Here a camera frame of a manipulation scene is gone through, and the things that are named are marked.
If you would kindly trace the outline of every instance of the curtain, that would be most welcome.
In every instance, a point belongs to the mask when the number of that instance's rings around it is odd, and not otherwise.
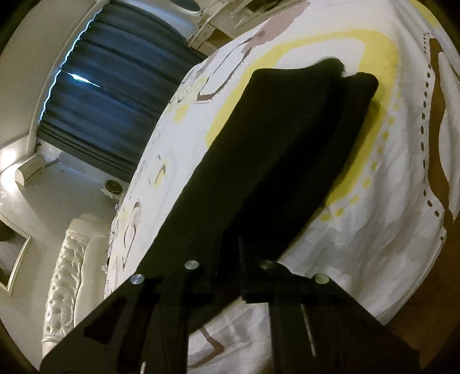
[[[205,58],[166,22],[114,0],[62,65],[37,136],[129,182],[169,100]]]

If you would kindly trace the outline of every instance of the mirror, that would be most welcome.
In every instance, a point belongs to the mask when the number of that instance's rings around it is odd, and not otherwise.
[[[0,216],[0,289],[10,296],[29,242],[29,235]]]

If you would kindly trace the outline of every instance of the bedspread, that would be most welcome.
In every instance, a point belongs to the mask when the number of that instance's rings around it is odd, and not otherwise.
[[[336,57],[379,88],[347,166],[280,262],[326,273],[386,323],[422,282],[459,213],[460,58],[415,0],[310,0],[195,66],[162,114],[112,223],[105,295],[132,275],[260,68]],[[197,373],[270,363],[266,305],[230,305],[190,338]]]

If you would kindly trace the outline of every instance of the picture frame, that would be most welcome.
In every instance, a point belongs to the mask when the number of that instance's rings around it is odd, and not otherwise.
[[[0,215],[0,227],[3,227],[2,223],[5,224],[7,227],[9,227],[14,233],[12,234],[12,237],[10,240],[0,240],[0,257],[1,257],[1,250],[2,250],[2,243],[7,242],[9,244],[10,248],[13,248],[14,251],[17,251],[17,257],[16,260],[14,261],[14,265],[11,269],[2,269],[2,261],[0,258],[0,272],[2,274],[2,279],[0,279],[0,292],[4,291],[8,294],[8,296],[11,296],[13,293],[13,288],[14,288],[14,283],[17,278],[17,274],[19,272],[19,268],[21,266],[21,263],[24,259],[24,256],[27,252],[27,249],[30,245],[30,242],[32,240],[31,236],[28,235],[26,232],[18,228],[16,225],[14,225],[12,222],[7,220],[4,216]]]

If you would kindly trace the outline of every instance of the white leather headboard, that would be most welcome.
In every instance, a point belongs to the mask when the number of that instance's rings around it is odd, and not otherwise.
[[[43,357],[104,298],[110,221],[92,214],[72,220],[56,261],[43,324]]]

